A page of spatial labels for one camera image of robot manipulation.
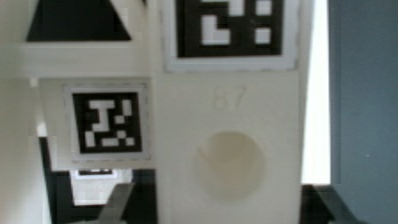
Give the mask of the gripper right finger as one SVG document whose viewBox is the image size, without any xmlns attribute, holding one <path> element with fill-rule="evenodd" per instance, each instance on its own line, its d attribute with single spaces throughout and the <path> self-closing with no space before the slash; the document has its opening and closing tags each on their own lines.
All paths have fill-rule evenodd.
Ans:
<svg viewBox="0 0 398 224">
<path fill-rule="evenodd" d="M 356 219 L 330 185 L 301 185 L 299 224 L 367 224 Z"/>
</svg>

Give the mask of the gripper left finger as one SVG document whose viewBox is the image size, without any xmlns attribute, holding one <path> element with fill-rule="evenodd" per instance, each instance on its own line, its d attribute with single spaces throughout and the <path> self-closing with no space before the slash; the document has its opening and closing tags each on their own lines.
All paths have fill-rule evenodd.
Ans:
<svg viewBox="0 0 398 224">
<path fill-rule="evenodd" d="M 86 224 L 125 224 L 125 222 L 122 221 L 122 214 L 125 210 L 132 187 L 132 183 L 120 183 L 115 185 L 97 219 Z"/>
</svg>

